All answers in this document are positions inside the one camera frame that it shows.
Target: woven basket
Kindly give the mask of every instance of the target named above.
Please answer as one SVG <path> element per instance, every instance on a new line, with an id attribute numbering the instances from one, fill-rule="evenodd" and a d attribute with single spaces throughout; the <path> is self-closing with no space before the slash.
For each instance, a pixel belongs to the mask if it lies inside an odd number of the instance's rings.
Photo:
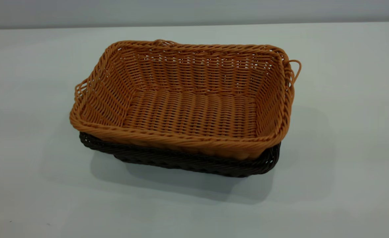
<path id="1" fill-rule="evenodd" d="M 255 159 L 287 134 L 292 61 L 270 45 L 117 42 L 76 86 L 70 121 L 104 141 Z"/>
<path id="2" fill-rule="evenodd" d="M 126 163 L 184 169 L 237 178 L 260 175 L 273 169 L 278 161 L 280 148 L 280 144 L 277 144 L 266 149 L 256 160 L 237 161 L 169 149 L 111 143 L 83 132 L 80 132 L 80 140 L 86 147 L 112 154 Z"/>

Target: rectangular basket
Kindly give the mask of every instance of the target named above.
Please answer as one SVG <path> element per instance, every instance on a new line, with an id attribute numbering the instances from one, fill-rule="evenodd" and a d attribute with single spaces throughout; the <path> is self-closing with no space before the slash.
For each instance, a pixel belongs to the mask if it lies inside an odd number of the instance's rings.
<path id="1" fill-rule="evenodd" d="M 76 86 L 70 121 L 113 143 L 255 159 L 287 134 L 292 61 L 270 45 L 117 42 Z"/>

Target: loop handle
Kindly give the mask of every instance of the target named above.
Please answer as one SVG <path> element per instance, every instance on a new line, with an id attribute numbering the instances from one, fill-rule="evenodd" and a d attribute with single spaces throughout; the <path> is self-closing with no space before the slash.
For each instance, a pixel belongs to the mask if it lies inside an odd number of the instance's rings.
<path id="1" fill-rule="evenodd" d="M 174 44 L 176 43 L 172 41 L 161 40 L 161 39 L 157 39 L 152 43 L 152 45 L 154 46 L 170 46 Z"/>
<path id="2" fill-rule="evenodd" d="M 291 84 L 294 84 L 294 83 L 296 82 L 296 80 L 297 80 L 297 77 L 298 77 L 299 74 L 300 74 L 300 71 L 301 71 L 301 63 L 300 63 L 300 61 L 298 61 L 298 60 L 289 60 L 289 61 L 287 62 L 287 64 L 289 64 L 289 63 L 291 63 L 291 62 L 296 62 L 296 63 L 299 64 L 299 69 L 297 70 L 297 74 L 296 74 L 294 77 L 292 77 L 292 80 L 291 80 Z"/>

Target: stacked baskets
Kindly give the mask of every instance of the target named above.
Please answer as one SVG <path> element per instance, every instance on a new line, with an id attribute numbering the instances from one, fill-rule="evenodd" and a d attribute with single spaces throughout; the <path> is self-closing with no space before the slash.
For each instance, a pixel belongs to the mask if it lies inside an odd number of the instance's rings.
<path id="1" fill-rule="evenodd" d="M 84 145 L 125 162 L 262 174 L 290 124 L 293 61 L 270 45 L 117 42 L 76 86 L 70 121 Z"/>

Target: white table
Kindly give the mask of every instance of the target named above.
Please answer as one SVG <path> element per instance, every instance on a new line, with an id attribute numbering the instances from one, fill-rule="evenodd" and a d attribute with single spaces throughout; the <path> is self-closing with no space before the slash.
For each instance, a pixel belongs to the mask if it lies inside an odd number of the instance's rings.
<path id="1" fill-rule="evenodd" d="M 271 172 L 124 164 L 81 144 L 74 86 L 111 43 L 158 38 L 303 63 Z M 0 237 L 389 238 L 389 22 L 0 30 Z"/>

